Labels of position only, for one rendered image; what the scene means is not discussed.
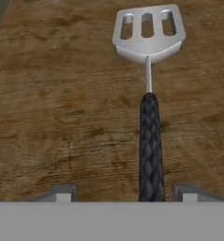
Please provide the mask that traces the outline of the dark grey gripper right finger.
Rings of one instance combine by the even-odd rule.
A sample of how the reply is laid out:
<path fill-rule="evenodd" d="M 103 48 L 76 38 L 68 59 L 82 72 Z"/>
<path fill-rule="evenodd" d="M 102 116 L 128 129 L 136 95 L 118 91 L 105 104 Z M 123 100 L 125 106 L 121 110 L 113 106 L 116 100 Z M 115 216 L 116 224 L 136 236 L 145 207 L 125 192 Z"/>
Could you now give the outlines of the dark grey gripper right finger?
<path fill-rule="evenodd" d="M 197 185 L 192 185 L 192 184 L 174 185 L 173 197 L 175 201 L 180 201 L 180 202 L 224 201 L 224 198 L 202 191 Z"/>

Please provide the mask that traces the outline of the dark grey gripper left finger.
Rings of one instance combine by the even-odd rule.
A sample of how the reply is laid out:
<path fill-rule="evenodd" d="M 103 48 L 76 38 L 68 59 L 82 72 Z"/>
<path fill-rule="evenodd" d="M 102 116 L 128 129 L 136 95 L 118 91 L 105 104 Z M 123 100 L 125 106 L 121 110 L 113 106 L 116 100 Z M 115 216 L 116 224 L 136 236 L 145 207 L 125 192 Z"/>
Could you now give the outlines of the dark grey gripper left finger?
<path fill-rule="evenodd" d="M 29 201 L 73 202 L 76 201 L 76 186 L 55 185 L 49 191 L 31 198 Z"/>

